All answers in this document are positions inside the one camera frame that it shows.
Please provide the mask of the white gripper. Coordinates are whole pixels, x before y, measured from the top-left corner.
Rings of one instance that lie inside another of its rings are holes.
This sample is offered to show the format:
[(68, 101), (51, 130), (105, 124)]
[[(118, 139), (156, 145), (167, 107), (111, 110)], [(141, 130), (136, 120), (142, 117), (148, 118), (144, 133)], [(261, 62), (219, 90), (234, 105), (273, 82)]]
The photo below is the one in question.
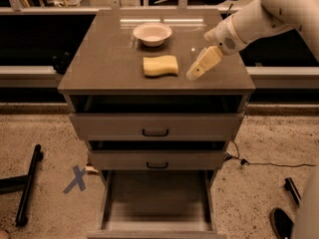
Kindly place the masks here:
[(233, 55), (247, 47), (247, 42), (239, 35), (238, 22), (237, 16), (233, 14), (204, 34), (204, 39), (215, 46), (204, 48), (199, 53), (186, 73), (189, 80), (194, 81), (215, 67), (223, 55)]

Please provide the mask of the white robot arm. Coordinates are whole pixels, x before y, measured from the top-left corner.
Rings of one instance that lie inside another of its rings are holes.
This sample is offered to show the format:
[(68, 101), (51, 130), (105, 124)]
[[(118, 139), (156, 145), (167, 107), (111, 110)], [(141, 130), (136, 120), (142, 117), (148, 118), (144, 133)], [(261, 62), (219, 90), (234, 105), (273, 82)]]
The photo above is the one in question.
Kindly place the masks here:
[[(319, 0), (253, 0), (204, 34), (211, 46), (200, 52), (186, 76), (195, 80), (224, 56), (291, 29), (319, 60)], [(280, 209), (271, 212), (270, 220), (279, 239), (319, 239), (319, 167), (307, 181), (295, 220)]]

